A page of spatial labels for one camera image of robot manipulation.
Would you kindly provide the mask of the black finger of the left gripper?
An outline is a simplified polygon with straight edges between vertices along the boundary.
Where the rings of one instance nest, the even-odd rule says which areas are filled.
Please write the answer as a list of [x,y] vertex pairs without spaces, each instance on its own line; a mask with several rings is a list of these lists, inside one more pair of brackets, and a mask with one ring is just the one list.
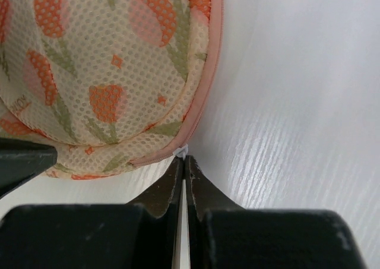
[[54,166],[58,152],[51,145],[1,139],[1,197]]

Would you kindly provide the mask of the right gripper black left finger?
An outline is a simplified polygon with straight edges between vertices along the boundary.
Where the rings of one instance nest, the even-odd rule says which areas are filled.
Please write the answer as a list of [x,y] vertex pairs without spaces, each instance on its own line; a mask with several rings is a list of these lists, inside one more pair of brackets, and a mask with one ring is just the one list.
[[2,268],[172,268],[183,162],[126,204],[21,205],[1,221]]

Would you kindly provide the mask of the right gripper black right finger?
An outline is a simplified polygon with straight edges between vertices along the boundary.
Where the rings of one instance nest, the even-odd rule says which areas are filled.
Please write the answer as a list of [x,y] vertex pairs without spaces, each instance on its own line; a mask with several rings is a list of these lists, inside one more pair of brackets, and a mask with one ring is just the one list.
[[347,223],[330,210],[242,208],[185,160],[192,268],[365,268]]

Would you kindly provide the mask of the white zipper pull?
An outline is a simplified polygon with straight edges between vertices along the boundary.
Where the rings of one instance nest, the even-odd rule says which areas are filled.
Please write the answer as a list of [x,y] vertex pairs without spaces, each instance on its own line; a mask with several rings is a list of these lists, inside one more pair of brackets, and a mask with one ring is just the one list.
[[188,145],[185,144],[184,146],[177,148],[173,152],[173,155],[182,159],[182,160],[185,160],[186,156],[188,155],[188,151],[189,151]]

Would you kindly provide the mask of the floral pink laundry bag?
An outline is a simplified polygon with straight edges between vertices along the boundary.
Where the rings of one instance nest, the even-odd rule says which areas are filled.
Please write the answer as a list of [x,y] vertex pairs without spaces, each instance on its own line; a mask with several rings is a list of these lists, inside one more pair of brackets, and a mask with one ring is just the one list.
[[1,0],[1,137],[51,145],[46,176],[178,153],[219,60],[223,0]]

